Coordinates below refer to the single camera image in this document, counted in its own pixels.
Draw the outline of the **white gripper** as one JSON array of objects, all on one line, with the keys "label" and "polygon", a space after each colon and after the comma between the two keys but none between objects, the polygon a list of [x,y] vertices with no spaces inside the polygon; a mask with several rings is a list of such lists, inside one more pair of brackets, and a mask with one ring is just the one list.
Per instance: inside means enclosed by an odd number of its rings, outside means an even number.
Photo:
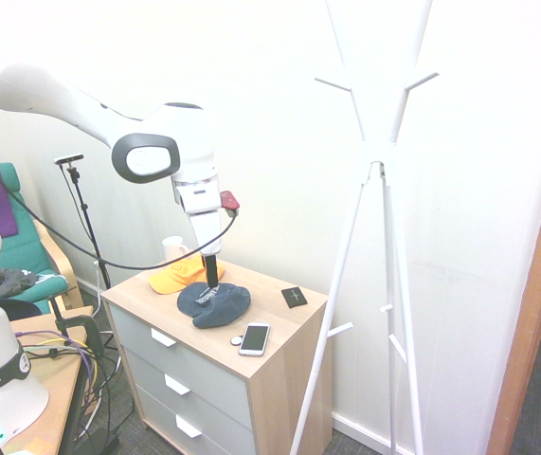
[{"label": "white gripper", "polygon": [[221,218],[218,209],[188,212],[190,224],[199,248],[205,257],[207,286],[214,288],[219,284],[217,254],[221,251]]}]

